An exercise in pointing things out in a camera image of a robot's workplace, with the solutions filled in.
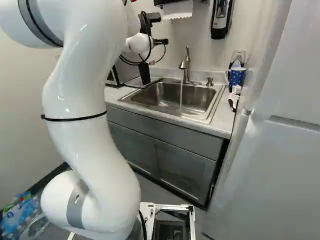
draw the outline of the blue cup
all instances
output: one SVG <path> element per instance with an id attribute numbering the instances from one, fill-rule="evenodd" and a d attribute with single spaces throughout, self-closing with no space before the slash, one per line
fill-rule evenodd
<path id="1" fill-rule="evenodd" d="M 232 86 L 236 85 L 240 85 L 242 87 L 246 77 L 246 69 L 244 67 L 233 66 L 229 71 L 229 88 L 232 90 Z"/>

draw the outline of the gray countertop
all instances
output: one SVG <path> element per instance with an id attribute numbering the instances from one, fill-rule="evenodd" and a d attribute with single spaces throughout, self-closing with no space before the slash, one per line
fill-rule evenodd
<path id="1" fill-rule="evenodd" d="M 104 90 L 106 105 L 129 111 L 132 113 L 136 113 L 139 115 L 147 116 L 153 119 L 161 120 L 167 123 L 182 126 L 185 128 L 189 128 L 192 130 L 196 130 L 199 132 L 207 133 L 213 136 L 221 137 L 224 139 L 231 138 L 235 114 L 231 111 L 229 106 L 228 87 L 225 88 L 221 100 L 216 108 L 215 114 L 212 118 L 212 121 L 209 124 L 150 110 L 142 106 L 136 106 L 133 104 L 118 101 L 118 99 L 121 99 L 122 97 L 136 90 L 136 88 L 127 86 L 122 86 L 118 88 L 106 86 Z"/>

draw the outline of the sink basin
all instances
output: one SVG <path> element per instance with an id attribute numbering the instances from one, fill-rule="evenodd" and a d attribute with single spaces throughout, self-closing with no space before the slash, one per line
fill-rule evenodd
<path id="1" fill-rule="evenodd" d="M 120 99 L 125 103 L 145 107 L 161 113 L 209 123 L 219 103 L 224 85 L 182 85 L 182 108 L 180 108 L 181 83 L 176 79 L 163 80 Z"/>

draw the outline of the white robotic arm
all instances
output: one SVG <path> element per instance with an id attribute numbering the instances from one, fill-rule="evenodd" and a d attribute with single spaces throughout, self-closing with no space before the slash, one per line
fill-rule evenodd
<path id="1" fill-rule="evenodd" d="M 138 18 L 127 4 L 0 0 L 1 26 L 13 40 L 33 48 L 63 45 L 43 88 L 43 118 L 74 171 L 47 185 L 41 206 L 52 223 L 94 240 L 125 240 L 141 201 L 139 182 L 117 150 L 105 115 L 105 79 L 121 52 L 153 47 L 149 36 L 135 34 Z"/>

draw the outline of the water stream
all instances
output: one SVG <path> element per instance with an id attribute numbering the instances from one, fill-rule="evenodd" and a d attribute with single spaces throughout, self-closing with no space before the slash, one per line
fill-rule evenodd
<path id="1" fill-rule="evenodd" d="M 181 90 L 180 90 L 180 114 L 182 115 L 182 89 L 183 89 L 183 81 L 184 79 L 181 78 Z"/>

